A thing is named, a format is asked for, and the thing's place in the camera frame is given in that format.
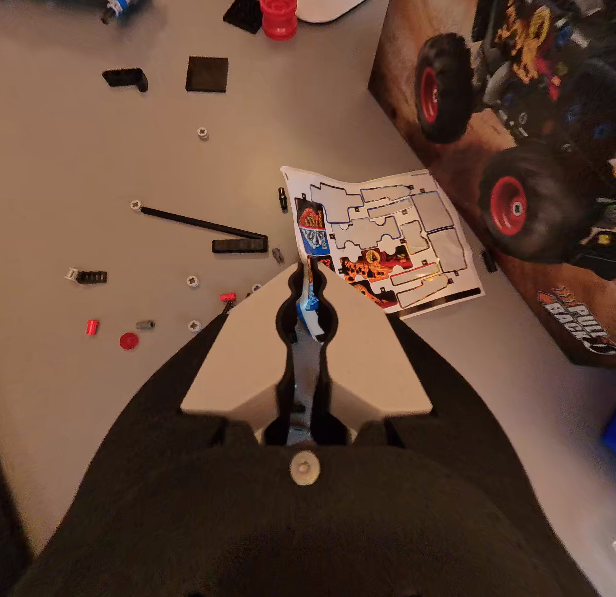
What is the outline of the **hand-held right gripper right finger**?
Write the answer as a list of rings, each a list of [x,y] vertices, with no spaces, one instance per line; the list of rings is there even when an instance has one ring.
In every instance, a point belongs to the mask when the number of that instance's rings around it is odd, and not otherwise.
[[[342,446],[367,423],[429,415],[433,404],[386,313],[323,263],[310,270],[324,332],[313,440]]]

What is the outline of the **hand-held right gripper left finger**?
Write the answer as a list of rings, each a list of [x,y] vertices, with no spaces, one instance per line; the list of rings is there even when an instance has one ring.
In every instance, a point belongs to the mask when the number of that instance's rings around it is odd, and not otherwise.
[[[267,445],[285,446],[295,396],[293,344],[301,262],[283,270],[225,317],[181,403],[188,415],[248,424]]]

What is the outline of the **blue flame printed panel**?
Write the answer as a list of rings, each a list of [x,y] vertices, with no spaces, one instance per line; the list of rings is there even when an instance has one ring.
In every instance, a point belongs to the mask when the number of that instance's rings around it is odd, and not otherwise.
[[[304,262],[303,287],[296,310],[298,319],[308,334],[313,340],[322,344],[325,332],[319,324],[319,299],[313,288],[312,262],[315,260],[315,256],[307,255],[306,262]]]

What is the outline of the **grey desk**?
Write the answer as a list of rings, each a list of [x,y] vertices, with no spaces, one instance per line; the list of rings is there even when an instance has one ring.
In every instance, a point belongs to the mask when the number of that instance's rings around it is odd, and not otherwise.
[[[205,231],[130,200],[263,232],[290,263],[280,166],[347,181],[421,166],[366,89],[389,0],[302,23],[286,43],[223,23],[232,1],[155,0],[116,29],[60,0],[1,0],[1,456],[35,549],[120,409],[190,339],[188,321],[280,268],[270,255],[217,260]],[[228,58],[226,93],[185,90],[191,55]],[[146,93],[102,77],[136,67]],[[69,268],[108,281],[79,285]],[[136,330],[142,320],[155,328]],[[129,331],[140,342],[125,351]]]

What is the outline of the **short black beam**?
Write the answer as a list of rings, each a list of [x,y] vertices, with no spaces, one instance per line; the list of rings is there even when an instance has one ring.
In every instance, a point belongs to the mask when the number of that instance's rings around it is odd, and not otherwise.
[[[216,239],[212,241],[211,251],[213,254],[262,254],[268,248],[267,237]]]

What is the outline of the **long black axle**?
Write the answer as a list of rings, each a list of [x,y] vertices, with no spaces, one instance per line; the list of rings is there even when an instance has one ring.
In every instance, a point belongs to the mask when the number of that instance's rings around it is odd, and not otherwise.
[[[167,211],[162,211],[159,209],[154,209],[150,207],[141,207],[139,211],[147,216],[157,217],[160,219],[164,219],[167,221],[172,221],[175,223],[185,224],[187,226],[194,226],[201,229],[207,229],[214,232],[220,232],[227,235],[232,235],[239,238],[244,239],[265,239],[267,238],[264,234],[259,234],[256,232],[250,232],[244,229],[239,229],[223,224],[212,223],[209,221],[204,221],[202,219],[196,219],[193,217],[178,215],[175,213],[170,213]]]

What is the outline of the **sticker sheet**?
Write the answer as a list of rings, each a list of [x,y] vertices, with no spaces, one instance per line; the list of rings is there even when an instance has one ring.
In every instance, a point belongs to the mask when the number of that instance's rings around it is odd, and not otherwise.
[[[408,319],[484,295],[458,215],[427,170],[345,183],[284,166],[304,262]]]

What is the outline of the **black beam with white end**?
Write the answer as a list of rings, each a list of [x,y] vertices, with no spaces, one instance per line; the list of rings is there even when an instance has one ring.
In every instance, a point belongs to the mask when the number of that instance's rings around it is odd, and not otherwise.
[[[108,272],[69,268],[64,278],[79,285],[102,285],[108,281]]]

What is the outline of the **black angled beam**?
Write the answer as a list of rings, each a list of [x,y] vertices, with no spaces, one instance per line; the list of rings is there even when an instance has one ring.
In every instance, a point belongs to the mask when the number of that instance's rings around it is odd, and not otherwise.
[[[133,87],[140,93],[149,90],[149,82],[141,68],[114,69],[102,72],[102,77],[111,88]]]

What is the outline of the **black studded square plate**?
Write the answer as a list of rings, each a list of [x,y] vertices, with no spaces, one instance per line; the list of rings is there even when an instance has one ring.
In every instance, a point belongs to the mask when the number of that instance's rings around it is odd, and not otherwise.
[[[258,0],[234,0],[223,15],[222,20],[251,35],[255,35],[261,29],[262,17]]]

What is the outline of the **red wheel hub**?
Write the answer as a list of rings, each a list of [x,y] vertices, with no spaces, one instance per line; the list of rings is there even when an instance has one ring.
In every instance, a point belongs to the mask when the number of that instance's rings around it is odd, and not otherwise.
[[[259,0],[262,28],[275,41],[287,41],[297,32],[297,0]]]

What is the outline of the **printed toy box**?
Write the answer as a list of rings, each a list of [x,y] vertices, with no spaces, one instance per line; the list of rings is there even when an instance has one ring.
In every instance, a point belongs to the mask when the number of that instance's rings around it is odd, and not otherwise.
[[[368,89],[575,364],[615,368],[615,0],[389,0]]]

